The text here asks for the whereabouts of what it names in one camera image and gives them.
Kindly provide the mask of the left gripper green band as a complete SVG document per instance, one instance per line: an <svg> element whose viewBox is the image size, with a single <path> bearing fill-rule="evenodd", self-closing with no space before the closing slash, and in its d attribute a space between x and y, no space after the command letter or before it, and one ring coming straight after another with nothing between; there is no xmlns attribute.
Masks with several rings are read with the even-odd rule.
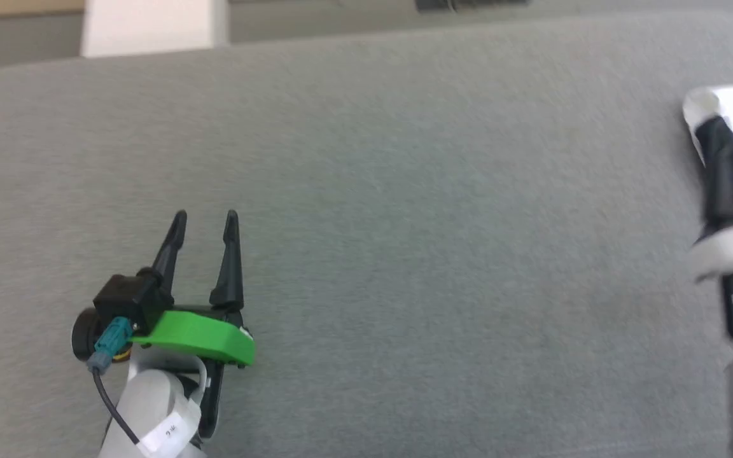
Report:
<svg viewBox="0 0 733 458"><path fill-rule="evenodd" d="M178 252L184 244L187 212L176 212L150 267L155 301L172 301ZM165 427L163 437L183 430L192 441L209 441L218 426L226 367L255 362L255 342L242 324L244 308L239 215L227 212L224 252L213 310L226 317L192 310L166 311L148 337L136 337L129 361L129 424L144 440Z"/></svg>

